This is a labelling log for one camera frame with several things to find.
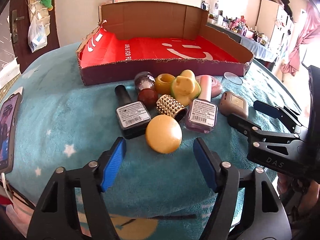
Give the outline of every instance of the white star print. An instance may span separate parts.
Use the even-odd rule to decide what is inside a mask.
[[[41,169],[39,169],[39,167],[37,167],[37,169],[35,170],[36,172],[36,176],[40,176],[41,175]]]
[[[69,158],[71,155],[73,155],[74,153],[76,153],[76,151],[75,151],[75,149],[74,149],[74,144],[72,144],[72,145],[66,144],[66,145],[65,145],[65,149],[64,149],[63,152],[68,156],[68,158]]]
[[[24,74],[22,75],[22,78],[23,78],[23,79],[30,78],[30,77],[33,75],[33,73],[38,70],[39,67],[40,67],[40,65],[39,65],[38,67],[35,67],[35,68],[33,68],[33,69],[30,69],[27,73],[24,73]]]

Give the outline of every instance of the pink round container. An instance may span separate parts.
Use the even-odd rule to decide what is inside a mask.
[[[203,75],[196,76],[197,82],[200,84],[200,79]],[[215,98],[222,92],[222,85],[219,80],[217,80],[215,77],[211,76],[212,78],[212,84],[211,84],[211,98]]]

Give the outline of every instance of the yellow cup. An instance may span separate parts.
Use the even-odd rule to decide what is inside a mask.
[[[175,77],[171,74],[160,74],[156,78],[155,90],[160,95],[171,95],[171,85]]]

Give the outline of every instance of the purple nail polish bottle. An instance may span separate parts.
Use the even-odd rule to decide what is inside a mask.
[[[186,116],[186,128],[200,133],[209,133],[217,122],[218,107],[211,103],[211,76],[203,75],[200,80],[201,92],[192,100]]]

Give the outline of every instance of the white cabinet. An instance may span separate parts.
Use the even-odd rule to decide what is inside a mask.
[[[277,53],[281,48],[291,25],[292,21],[280,4],[270,0],[261,0],[257,31],[268,37],[269,48],[274,52]]]

